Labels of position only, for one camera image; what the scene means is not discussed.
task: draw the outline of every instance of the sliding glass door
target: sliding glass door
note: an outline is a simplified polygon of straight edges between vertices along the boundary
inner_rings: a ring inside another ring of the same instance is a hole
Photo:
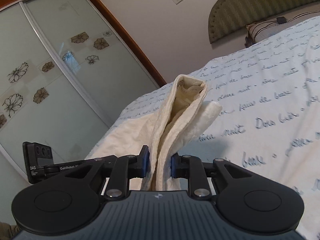
[[[24,141],[51,146],[55,163],[83,159],[108,127],[62,74],[20,5],[2,11],[0,22],[3,154],[23,171]]]
[[[65,66],[115,122],[121,111],[157,85],[87,0],[26,4]]]

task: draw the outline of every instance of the white wall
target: white wall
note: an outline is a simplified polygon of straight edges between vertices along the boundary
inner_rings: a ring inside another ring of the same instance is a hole
[[[101,0],[167,82],[244,48],[244,38],[213,47],[208,17],[217,0]]]

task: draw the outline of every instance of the flower pattern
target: flower pattern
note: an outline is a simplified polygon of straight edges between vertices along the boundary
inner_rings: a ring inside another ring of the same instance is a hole
[[[109,46],[104,38],[97,39],[93,45],[96,49],[104,49]]]
[[[41,103],[45,98],[48,97],[48,92],[45,88],[40,88],[37,90],[37,93],[33,96],[33,101],[37,104]]]
[[[111,35],[112,35],[111,31],[106,31],[103,33],[103,36],[105,36],[105,37],[110,37]]]
[[[3,106],[5,105],[5,111],[9,112],[9,117],[14,114],[22,106],[23,97],[19,94],[14,94],[4,100]]]
[[[66,62],[66,61],[70,60],[71,58],[73,58],[73,56],[74,56],[73,52],[71,50],[69,50],[66,54],[64,54],[62,56],[62,60],[64,62]]]
[[[80,33],[71,38],[71,42],[73,43],[82,43],[85,42],[89,38],[89,35],[86,32]]]
[[[95,63],[97,60],[99,60],[99,57],[95,56],[95,55],[91,55],[91,56],[86,57],[85,59],[88,61],[89,65],[91,65],[91,64]]]
[[[9,77],[10,83],[17,82],[28,70],[28,63],[23,63],[19,68],[12,71],[7,77]]]
[[[52,61],[49,61],[46,64],[44,64],[44,66],[42,67],[42,71],[48,72],[52,68],[54,68],[54,64],[52,63]]]
[[[0,115],[0,128],[2,127],[2,126],[4,126],[4,124],[7,122],[7,119],[6,119],[6,117],[4,116],[4,114],[1,114]]]

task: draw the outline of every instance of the green striped headboard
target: green striped headboard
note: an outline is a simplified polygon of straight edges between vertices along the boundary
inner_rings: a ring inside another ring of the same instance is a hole
[[[210,43],[255,21],[319,0],[218,0],[209,15]]]

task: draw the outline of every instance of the white towel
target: white towel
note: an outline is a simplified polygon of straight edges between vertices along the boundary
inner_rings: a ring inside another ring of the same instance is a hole
[[[204,81],[179,75],[161,105],[152,114],[128,119],[114,129],[91,158],[138,155],[143,145],[150,150],[150,171],[131,179],[131,190],[179,190],[179,180],[170,178],[170,158],[189,141],[198,138],[217,118],[222,107],[203,102],[208,87]]]

